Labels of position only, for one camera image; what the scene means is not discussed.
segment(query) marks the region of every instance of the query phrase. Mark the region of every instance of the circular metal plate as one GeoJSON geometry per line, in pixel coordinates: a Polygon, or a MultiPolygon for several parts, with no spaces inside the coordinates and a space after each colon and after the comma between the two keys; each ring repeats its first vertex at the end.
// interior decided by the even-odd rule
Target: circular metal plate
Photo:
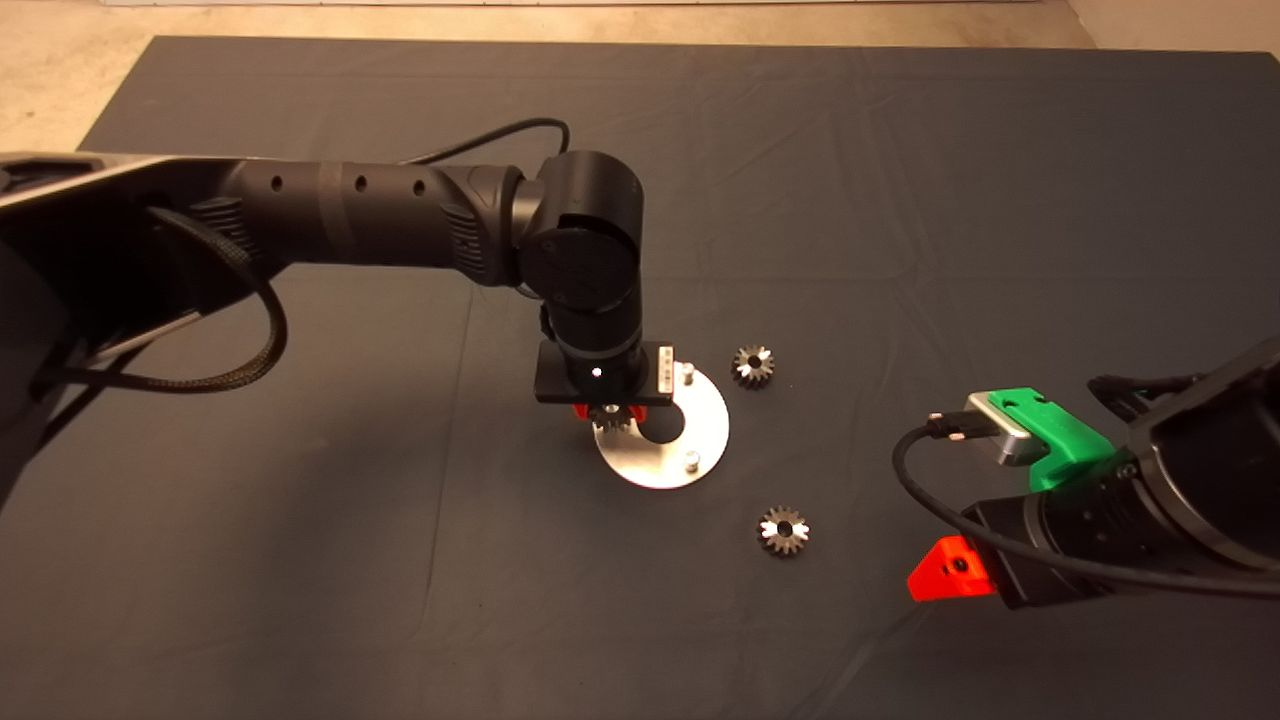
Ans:
{"type": "Polygon", "coordinates": [[[652,442],[635,420],[614,430],[594,428],[609,468],[643,488],[675,489],[701,479],[728,445],[728,409],[716,383],[696,369],[689,384],[682,375],[677,364],[672,402],[685,414],[685,429],[676,439],[652,442]]]}

